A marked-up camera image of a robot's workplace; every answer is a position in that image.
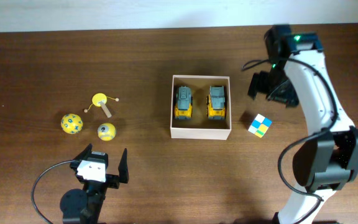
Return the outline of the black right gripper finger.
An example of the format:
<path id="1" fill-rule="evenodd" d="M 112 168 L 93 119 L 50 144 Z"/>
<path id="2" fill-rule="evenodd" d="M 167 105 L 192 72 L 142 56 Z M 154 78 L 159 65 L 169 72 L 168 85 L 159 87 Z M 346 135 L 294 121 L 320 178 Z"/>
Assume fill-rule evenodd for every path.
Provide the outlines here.
<path id="1" fill-rule="evenodd" d="M 251 83 L 248 90 L 248 96 L 253 100 L 256 98 L 258 93 L 268 95 L 269 93 L 269 82 L 268 82 L 269 73 L 261 71 L 259 73 L 254 73 L 251 79 Z"/>
<path id="2" fill-rule="evenodd" d="M 281 84 L 274 86 L 268 92 L 266 99 L 268 101 L 276 101 L 278 103 L 282 103 L 287 108 L 294 108 L 299 105 L 299 99 L 291 81 L 284 81 Z"/>

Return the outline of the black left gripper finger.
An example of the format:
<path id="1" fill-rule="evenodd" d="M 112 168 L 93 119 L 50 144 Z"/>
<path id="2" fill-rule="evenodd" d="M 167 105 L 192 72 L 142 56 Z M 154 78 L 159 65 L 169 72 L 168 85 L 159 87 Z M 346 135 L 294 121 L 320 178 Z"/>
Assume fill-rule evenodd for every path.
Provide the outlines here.
<path id="1" fill-rule="evenodd" d="M 129 182 L 129 169 L 127 166 L 127 149 L 125 148 L 118 166 L 120 183 Z"/>
<path id="2" fill-rule="evenodd" d="M 76 157 L 73 158 L 74 161 L 82 161 L 88 158 L 89 154 L 91 153 L 91 150 L 93 148 L 93 145 L 89 143 L 85 149 L 80 152 Z"/>

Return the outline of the multicoloured puzzle cube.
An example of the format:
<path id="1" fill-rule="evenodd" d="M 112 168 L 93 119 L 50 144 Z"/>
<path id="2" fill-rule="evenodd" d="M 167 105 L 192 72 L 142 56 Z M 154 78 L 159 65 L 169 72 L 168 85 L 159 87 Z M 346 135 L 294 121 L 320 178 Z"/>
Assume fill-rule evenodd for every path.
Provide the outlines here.
<path id="1" fill-rule="evenodd" d="M 248 132 L 258 136 L 259 138 L 262 138 L 271 124 L 272 121 L 270 119 L 261 114 L 258 114 L 251 122 L 251 125 L 248 128 Z"/>

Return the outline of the yellow toy dump truck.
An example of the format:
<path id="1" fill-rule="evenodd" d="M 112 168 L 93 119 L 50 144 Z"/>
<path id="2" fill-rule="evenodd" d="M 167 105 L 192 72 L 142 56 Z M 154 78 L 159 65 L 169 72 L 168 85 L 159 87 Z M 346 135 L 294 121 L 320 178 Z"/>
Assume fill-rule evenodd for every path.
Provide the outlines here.
<path id="1" fill-rule="evenodd" d="M 207 96 L 208 119 L 224 120 L 226 117 L 226 97 L 223 86 L 210 86 Z"/>

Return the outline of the yellow toy truck grey cab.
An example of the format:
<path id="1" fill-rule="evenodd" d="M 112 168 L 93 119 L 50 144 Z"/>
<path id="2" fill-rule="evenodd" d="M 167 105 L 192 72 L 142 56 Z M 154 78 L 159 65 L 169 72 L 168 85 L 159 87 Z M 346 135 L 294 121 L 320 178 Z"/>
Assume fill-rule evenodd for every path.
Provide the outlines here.
<path id="1" fill-rule="evenodd" d="M 181 86 L 178 88 L 174 107 L 175 119 L 191 119 L 192 99 L 192 93 L 189 87 Z"/>

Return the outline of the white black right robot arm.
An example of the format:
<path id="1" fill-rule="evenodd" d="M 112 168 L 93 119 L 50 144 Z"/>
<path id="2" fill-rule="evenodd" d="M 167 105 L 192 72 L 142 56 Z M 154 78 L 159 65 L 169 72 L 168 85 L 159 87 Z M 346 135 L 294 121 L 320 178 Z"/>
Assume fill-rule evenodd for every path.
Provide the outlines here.
<path id="1" fill-rule="evenodd" d="M 358 128 L 334 91 L 316 33 L 294 34 L 280 24 L 264 41 L 272 67 L 253 75 L 248 95 L 301 106 L 308 128 L 279 155 L 279 176 L 292 193 L 272 221 L 312 223 L 325 201 L 358 175 Z"/>

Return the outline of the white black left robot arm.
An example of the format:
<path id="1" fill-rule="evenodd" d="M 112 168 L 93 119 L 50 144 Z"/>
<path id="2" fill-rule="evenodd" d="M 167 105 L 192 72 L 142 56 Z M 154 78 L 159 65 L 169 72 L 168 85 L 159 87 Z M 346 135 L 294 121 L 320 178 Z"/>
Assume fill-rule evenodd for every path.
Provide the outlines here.
<path id="1" fill-rule="evenodd" d="M 63 223 L 97 223 L 106 198 L 107 189 L 118 189 L 129 182 L 127 149 L 122 153 L 118 165 L 118 175 L 108 174 L 108 154 L 92 150 L 89 144 L 79 153 L 70 168 L 75 177 L 83 184 L 82 189 L 67 191 L 60 200 Z"/>

